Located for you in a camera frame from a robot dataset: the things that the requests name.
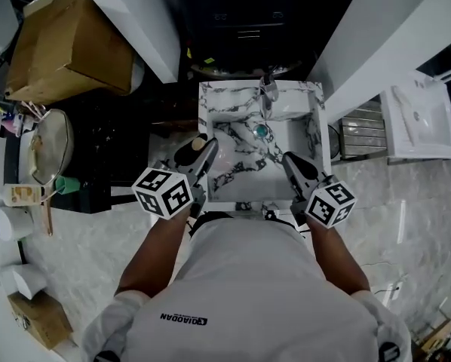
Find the small cardboard box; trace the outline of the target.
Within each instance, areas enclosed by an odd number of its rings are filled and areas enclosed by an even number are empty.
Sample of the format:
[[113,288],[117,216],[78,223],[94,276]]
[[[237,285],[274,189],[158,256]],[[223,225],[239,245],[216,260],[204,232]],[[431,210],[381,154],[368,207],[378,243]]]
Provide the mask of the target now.
[[32,299],[16,292],[8,301],[17,324],[47,350],[71,336],[73,330],[62,305],[44,291]]

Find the person's black trousers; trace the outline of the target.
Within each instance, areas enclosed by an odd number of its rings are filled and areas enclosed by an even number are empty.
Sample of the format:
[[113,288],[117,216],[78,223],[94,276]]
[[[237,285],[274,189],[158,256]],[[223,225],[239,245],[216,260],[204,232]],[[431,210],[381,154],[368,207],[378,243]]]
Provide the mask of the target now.
[[212,222],[212,221],[215,221],[218,219],[228,219],[228,218],[232,218],[232,216],[230,216],[226,212],[208,211],[197,218],[194,225],[192,226],[192,228],[189,231],[189,235],[192,237],[196,233],[196,231],[199,230],[200,227],[202,227],[202,225],[204,225],[208,222]]

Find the wooden spoon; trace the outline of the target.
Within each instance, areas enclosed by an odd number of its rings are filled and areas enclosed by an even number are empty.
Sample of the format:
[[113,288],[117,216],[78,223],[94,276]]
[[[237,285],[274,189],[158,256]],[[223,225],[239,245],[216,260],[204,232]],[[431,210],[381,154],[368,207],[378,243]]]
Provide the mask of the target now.
[[48,236],[54,234],[52,215],[51,215],[51,198],[53,197],[53,192],[50,189],[45,189],[44,198],[41,203],[41,213],[44,223],[44,229]]

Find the large cardboard box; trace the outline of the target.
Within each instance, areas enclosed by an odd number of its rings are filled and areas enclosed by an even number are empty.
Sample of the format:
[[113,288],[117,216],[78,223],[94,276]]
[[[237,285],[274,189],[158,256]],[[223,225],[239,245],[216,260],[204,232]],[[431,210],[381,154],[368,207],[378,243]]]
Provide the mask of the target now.
[[7,99],[49,105],[95,89],[130,93],[134,50],[93,0],[35,0],[24,14]]

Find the black table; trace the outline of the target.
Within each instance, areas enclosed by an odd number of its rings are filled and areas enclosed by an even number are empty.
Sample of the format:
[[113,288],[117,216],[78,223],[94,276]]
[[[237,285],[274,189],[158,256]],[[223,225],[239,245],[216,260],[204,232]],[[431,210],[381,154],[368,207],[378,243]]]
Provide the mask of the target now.
[[143,106],[123,98],[63,101],[52,106],[68,116],[75,147],[64,176],[77,192],[56,194],[52,208],[95,214],[135,203],[131,186],[148,166],[150,121]]

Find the black cabinet appliance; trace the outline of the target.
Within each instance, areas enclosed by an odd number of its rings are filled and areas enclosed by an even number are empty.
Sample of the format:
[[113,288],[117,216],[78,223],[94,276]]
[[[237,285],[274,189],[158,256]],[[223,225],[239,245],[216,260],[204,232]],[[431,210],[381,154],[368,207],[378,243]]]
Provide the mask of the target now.
[[192,62],[231,74],[302,62],[314,0],[179,0]]

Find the green cup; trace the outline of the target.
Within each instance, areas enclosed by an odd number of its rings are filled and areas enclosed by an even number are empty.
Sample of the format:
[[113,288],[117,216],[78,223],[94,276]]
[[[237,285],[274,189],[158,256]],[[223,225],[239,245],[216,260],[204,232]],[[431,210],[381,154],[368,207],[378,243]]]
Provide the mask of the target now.
[[78,192],[81,188],[81,183],[75,177],[58,176],[54,182],[54,187],[58,194],[68,195]]

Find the person's right forearm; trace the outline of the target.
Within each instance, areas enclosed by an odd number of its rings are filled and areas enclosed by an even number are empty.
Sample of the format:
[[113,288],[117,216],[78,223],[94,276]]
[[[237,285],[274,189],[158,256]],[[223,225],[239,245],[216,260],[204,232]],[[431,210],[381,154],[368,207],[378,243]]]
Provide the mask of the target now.
[[311,232],[314,255],[325,278],[348,295],[370,291],[367,276],[346,247],[335,228],[325,228],[312,217],[306,217]]

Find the person's left forearm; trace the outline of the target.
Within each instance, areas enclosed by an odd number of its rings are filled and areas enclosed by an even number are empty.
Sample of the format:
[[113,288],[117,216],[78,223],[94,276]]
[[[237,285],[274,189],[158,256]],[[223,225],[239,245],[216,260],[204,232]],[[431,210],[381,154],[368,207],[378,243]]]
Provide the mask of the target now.
[[123,271],[117,294],[135,290],[152,298],[167,287],[189,216],[190,208],[186,207],[173,218],[159,219],[151,227]]

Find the chrome faucet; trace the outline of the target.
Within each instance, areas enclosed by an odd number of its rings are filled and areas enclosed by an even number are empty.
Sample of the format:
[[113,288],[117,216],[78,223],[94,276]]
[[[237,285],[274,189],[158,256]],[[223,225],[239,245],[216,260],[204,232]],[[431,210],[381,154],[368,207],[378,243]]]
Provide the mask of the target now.
[[272,104],[278,100],[278,86],[273,76],[264,74],[261,77],[259,81],[259,92],[261,96],[261,116],[265,120],[268,120],[272,116]]

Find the white rectangular trash can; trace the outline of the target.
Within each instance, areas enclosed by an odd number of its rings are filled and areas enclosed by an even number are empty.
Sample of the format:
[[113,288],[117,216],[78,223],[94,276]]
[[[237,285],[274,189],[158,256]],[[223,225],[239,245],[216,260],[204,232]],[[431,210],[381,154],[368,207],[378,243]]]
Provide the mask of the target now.
[[0,239],[18,241],[33,233],[31,214],[19,207],[0,207]]

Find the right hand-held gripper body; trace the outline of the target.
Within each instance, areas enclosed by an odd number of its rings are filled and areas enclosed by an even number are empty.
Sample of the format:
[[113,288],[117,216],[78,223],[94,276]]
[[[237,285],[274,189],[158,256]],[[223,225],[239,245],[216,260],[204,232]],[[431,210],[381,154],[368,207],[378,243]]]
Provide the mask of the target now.
[[357,198],[346,182],[330,175],[318,183],[309,198],[297,197],[290,210],[298,227],[304,225],[309,216],[330,229],[346,220],[356,203]]

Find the white rounded bin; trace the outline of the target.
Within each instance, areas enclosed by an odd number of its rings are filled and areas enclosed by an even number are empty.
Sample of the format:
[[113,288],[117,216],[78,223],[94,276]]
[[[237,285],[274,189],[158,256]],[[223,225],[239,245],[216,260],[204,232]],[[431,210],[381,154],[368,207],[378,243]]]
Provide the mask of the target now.
[[20,293],[32,299],[47,287],[44,274],[34,265],[9,265],[0,268],[0,285],[7,296]]

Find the white ceramic wash basin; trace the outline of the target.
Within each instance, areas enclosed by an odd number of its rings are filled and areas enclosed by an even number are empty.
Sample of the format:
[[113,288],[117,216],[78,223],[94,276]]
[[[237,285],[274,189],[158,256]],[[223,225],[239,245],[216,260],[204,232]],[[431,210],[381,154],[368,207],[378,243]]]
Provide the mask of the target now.
[[380,93],[389,158],[451,159],[451,101],[432,78],[414,70]]

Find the round beige basin bowl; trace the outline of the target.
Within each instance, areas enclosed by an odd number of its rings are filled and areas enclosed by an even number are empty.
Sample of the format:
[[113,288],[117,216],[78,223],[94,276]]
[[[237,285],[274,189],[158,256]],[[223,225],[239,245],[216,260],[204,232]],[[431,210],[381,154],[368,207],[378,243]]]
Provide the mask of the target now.
[[35,129],[20,138],[18,182],[49,186],[71,161],[74,133],[67,114],[49,110]]

